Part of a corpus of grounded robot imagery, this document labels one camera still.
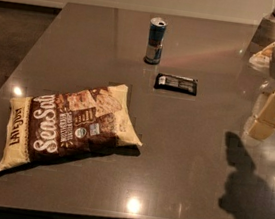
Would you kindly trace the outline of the brown sea salt chip bag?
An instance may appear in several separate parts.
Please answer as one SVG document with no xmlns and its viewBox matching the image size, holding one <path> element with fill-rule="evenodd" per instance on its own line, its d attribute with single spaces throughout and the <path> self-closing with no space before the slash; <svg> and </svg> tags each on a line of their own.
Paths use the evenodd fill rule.
<svg viewBox="0 0 275 219">
<path fill-rule="evenodd" d="M 139 146 L 124 84 L 12 98 L 0 172 L 117 146 Z"/>
</svg>

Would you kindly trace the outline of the black chocolate rxbar wrapper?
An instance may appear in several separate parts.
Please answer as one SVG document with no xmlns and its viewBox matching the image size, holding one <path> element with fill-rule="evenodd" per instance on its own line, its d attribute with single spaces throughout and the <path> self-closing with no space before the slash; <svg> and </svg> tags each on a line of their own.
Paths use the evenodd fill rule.
<svg viewBox="0 0 275 219">
<path fill-rule="evenodd" d="M 159 73 L 156 77 L 155 89 L 177 91 L 192 96 L 197 95 L 197 81 L 193 78 L 179 77 L 178 75 Z"/>
</svg>

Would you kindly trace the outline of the white plate with food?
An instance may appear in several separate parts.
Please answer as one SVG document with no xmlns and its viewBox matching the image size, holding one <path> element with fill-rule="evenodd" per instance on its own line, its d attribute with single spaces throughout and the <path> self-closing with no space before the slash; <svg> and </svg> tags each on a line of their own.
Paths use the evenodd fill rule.
<svg viewBox="0 0 275 219">
<path fill-rule="evenodd" d="M 250 65 L 256 69 L 268 69 L 274 48 L 275 42 L 270 43 L 268 46 L 261 49 L 258 53 L 255 53 L 249 58 Z"/>
</svg>

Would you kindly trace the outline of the blue silver drink can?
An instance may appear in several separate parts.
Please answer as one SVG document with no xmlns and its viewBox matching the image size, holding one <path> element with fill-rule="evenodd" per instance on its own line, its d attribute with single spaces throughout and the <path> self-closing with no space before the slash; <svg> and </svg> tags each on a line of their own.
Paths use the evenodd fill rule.
<svg viewBox="0 0 275 219">
<path fill-rule="evenodd" d="M 163 18 L 155 17 L 150 20 L 146 56 L 144 56 L 148 64 L 160 63 L 166 27 L 167 22 Z"/>
</svg>

